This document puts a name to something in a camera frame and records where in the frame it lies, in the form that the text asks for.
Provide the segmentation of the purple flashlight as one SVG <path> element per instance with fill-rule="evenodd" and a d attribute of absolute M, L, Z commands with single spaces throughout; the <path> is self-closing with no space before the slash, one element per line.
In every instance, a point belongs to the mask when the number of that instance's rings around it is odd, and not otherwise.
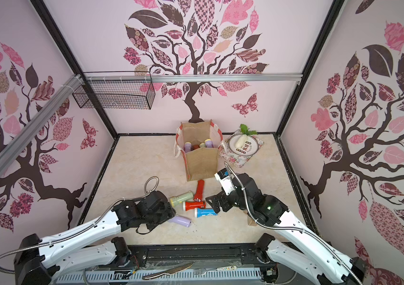
<path fill-rule="evenodd" d="M 189 153 L 192 151 L 192 144 L 190 142 L 186 142 L 184 144 L 184 152 Z"/>
<path fill-rule="evenodd" d="M 207 148 L 213 148 L 213 141 L 211 139 L 206 139 L 204 144 Z"/>
<path fill-rule="evenodd" d="M 175 216 L 175 217 L 169 219 L 168 222 L 175 223 L 180 226 L 184 226 L 186 228 L 190 227 L 190 225 L 191 225 L 191 220 L 189 218 L 182 217 L 182 216 Z"/>

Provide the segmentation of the brown jute tote bag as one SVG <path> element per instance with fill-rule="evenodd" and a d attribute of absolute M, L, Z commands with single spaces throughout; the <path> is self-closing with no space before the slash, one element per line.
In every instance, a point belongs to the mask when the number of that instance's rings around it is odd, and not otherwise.
<path fill-rule="evenodd" d="M 185 143 L 199 146 L 210 139 L 212 147 L 199 147 L 185 151 Z M 176 130 L 175 156 L 184 160 L 187 181 L 212 178 L 218 169 L 218 147 L 224 142 L 222 131 L 213 121 L 182 123 Z"/>

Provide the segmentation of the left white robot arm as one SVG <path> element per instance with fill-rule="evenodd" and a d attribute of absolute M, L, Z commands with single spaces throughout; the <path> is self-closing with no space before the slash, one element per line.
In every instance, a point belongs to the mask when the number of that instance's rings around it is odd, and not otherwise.
<path fill-rule="evenodd" d="M 175 215 L 165 194 L 153 187 L 142 197 L 116 200 L 99 217 L 73 229 L 27 236 L 19 249 L 0 255 L 0 272 L 13 274 L 17 285 L 48 285 L 86 267 L 125 267 L 133 254 L 119 233 L 141 225 L 152 232 Z"/>

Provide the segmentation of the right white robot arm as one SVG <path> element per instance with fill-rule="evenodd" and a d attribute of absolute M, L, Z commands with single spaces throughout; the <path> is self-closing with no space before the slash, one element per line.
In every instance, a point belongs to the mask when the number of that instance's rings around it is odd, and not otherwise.
<path fill-rule="evenodd" d="M 262 193 L 250 176 L 222 169 L 214 177 L 222 190 L 206 198 L 206 202 L 216 213 L 227 212 L 233 207 L 245 210 L 255 224 L 275 231 L 293 244 L 289 247 L 273 235 L 263 234 L 254 246 L 260 262 L 282 264 L 315 285 L 362 284 L 366 271 L 364 261 L 350 258 L 325 242 L 285 203 Z"/>

